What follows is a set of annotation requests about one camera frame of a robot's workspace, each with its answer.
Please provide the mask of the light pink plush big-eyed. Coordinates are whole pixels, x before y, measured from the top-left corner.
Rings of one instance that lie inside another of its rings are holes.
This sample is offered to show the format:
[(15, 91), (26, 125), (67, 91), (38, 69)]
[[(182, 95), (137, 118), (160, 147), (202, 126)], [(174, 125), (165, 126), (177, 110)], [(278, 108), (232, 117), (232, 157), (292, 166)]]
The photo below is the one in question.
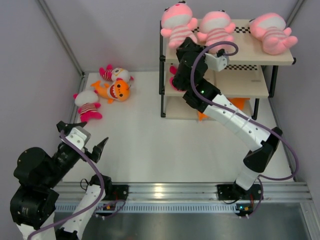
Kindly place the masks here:
[(179, 0), (174, 5), (165, 8), (161, 17), (160, 34), (168, 39), (168, 47), (177, 49), (186, 38), (190, 38), (195, 44), (198, 39), (193, 33), (198, 20), (193, 17), (191, 8), (185, 0)]

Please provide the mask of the light pink plush striped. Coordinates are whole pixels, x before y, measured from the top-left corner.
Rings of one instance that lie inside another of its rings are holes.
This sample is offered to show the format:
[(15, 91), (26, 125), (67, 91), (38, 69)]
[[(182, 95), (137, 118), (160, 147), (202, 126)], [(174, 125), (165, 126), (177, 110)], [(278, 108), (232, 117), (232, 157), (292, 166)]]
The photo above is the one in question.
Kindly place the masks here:
[(210, 11), (201, 20), (197, 38), (205, 46), (210, 46), (217, 42), (234, 42), (232, 33), (236, 24), (231, 17), (224, 11)]

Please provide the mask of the white plush with yellow glasses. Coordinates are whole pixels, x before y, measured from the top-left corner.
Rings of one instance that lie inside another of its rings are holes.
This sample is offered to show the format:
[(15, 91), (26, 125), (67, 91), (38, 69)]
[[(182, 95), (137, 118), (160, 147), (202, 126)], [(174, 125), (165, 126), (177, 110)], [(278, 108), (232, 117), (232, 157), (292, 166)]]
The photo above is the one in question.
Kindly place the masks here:
[(108, 64), (106, 68), (100, 67), (99, 74), (105, 81), (103, 84), (104, 87), (109, 87), (111, 82), (115, 82), (117, 80), (123, 80), (129, 87), (131, 87), (131, 82), (134, 80), (128, 70), (121, 67), (113, 67), (111, 64)]

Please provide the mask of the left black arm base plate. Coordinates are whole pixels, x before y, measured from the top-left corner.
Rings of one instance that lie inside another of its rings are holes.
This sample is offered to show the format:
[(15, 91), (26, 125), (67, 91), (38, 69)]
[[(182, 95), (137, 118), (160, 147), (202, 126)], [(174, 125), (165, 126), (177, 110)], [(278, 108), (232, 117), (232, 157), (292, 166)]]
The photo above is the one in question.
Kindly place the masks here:
[(104, 201), (127, 200), (129, 195), (129, 186), (126, 184), (115, 184), (106, 187)]

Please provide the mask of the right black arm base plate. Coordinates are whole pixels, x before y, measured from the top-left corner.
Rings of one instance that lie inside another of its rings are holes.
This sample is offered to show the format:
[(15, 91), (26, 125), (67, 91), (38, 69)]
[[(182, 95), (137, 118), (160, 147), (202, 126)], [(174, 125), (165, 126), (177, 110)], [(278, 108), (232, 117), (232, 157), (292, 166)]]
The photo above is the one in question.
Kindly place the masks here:
[(235, 201), (240, 199), (240, 193), (234, 184), (218, 184), (217, 197), (220, 201)]

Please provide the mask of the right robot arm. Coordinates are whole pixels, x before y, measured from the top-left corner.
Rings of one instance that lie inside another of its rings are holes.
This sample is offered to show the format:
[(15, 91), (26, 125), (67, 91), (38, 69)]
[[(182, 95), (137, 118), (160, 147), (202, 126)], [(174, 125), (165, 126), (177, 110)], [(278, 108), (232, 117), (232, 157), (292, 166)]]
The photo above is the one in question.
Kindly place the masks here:
[(243, 159), (243, 167), (232, 184), (219, 184), (218, 199), (227, 204), (239, 200), (258, 200), (261, 186), (256, 179), (265, 171), (279, 145), (283, 132), (275, 127), (265, 130), (231, 103), (212, 83), (205, 80), (206, 71), (223, 70), (228, 56), (223, 49), (211, 55), (205, 46), (187, 37), (176, 49), (179, 64), (173, 77), (173, 86), (184, 92), (183, 99), (193, 109), (215, 119), (241, 139), (249, 151)]

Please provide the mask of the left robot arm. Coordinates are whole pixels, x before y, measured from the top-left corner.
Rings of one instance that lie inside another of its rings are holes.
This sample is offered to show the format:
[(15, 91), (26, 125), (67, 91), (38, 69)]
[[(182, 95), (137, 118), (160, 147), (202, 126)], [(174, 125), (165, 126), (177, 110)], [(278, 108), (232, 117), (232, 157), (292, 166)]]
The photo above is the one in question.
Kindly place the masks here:
[[(85, 125), (60, 121), (56, 126), (61, 142), (53, 156), (40, 147), (32, 147), (18, 157), (13, 175), (20, 186), (10, 201), (10, 213), (23, 239), (80, 240), (98, 204), (112, 196), (111, 178), (96, 167), (108, 138), (88, 151), (86, 143), (91, 135)], [(59, 197), (54, 187), (80, 159), (92, 167), (95, 175), (73, 214), (54, 222)]]

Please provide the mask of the white magenta plush facing down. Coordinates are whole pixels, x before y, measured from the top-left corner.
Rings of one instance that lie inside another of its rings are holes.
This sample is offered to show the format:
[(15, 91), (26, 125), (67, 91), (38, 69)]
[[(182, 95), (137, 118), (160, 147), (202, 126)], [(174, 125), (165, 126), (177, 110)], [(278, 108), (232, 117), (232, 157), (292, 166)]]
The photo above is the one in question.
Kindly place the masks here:
[(75, 105), (78, 107), (78, 114), (81, 122), (88, 122), (89, 120), (100, 120), (103, 118), (98, 111), (101, 107), (99, 96), (95, 90), (84, 90), (80, 93), (73, 94)]

